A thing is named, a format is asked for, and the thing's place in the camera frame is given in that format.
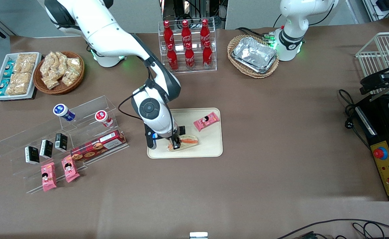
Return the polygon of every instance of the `control panel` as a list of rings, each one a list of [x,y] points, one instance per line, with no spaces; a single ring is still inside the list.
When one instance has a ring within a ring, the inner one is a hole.
[[[371,145],[373,157],[378,167],[381,180],[389,196],[389,148],[386,141]]]

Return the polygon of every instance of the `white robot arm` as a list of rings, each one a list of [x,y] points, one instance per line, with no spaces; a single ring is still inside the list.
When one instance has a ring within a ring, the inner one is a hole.
[[[335,7],[339,0],[281,0],[281,15],[286,17],[283,29],[274,32],[278,59],[294,59],[301,47],[302,38],[307,32],[307,16],[327,12]]]
[[[45,0],[44,4],[53,24],[63,32],[81,35],[100,65],[111,67],[122,56],[135,55],[156,73],[153,80],[134,91],[132,106],[146,125],[150,148],[155,147],[155,138],[170,139],[173,147],[179,148],[180,130],[167,103],[180,94],[180,82],[136,35],[119,26],[108,11],[113,0]]]

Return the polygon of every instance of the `table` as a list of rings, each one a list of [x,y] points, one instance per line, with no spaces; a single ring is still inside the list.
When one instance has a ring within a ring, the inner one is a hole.
[[[263,80],[241,74],[227,59],[226,46],[240,32],[218,31],[218,70],[178,74],[182,91],[169,106],[220,109],[222,156],[149,159],[143,123],[118,115],[130,147],[93,164],[68,187],[25,194],[10,163],[0,159],[0,238],[168,239],[208,231],[211,239],[273,239],[325,219],[389,224],[372,156],[344,128],[337,97],[343,88],[361,98],[354,54],[388,31],[387,20],[311,27],[298,56]],[[157,35],[140,38],[158,54]],[[102,68],[82,38],[12,37],[11,49],[43,55],[70,50],[82,56],[86,72],[70,94],[39,92],[35,100],[0,102],[0,140],[53,118],[57,103],[74,107],[106,95],[117,105],[147,77],[134,56]],[[129,103],[123,110],[133,113]],[[311,229],[355,236],[348,222]]]

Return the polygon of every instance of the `coca-cola bottle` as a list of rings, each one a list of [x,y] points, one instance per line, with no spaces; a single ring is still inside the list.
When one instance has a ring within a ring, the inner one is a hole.
[[[172,45],[167,45],[167,48],[168,48],[167,57],[168,57],[169,67],[171,68],[172,72],[178,71],[177,54],[175,53]]]
[[[205,48],[203,49],[203,68],[210,69],[212,67],[211,42],[207,41],[204,44]]]
[[[189,29],[189,22],[187,20],[183,20],[183,30],[181,31],[181,37],[183,38],[183,46],[184,49],[192,48],[192,33]]]
[[[205,42],[209,41],[209,28],[208,28],[208,19],[202,20],[202,29],[200,30],[200,48],[205,47]]]
[[[195,53],[193,52],[192,48],[187,49],[186,52],[184,53],[186,56],[186,67],[188,71],[193,71],[195,68]]]
[[[167,20],[164,21],[164,27],[165,27],[165,30],[164,30],[165,44],[167,44],[167,48],[169,48],[169,46],[174,48],[174,45],[175,45],[175,43],[174,43],[174,33],[169,28],[169,21],[167,21]]]

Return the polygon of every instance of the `aluminum foil tray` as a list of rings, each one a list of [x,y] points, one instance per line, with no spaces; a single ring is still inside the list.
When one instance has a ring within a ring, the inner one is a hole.
[[[252,37],[242,38],[231,56],[257,73],[265,74],[277,58],[277,52]]]

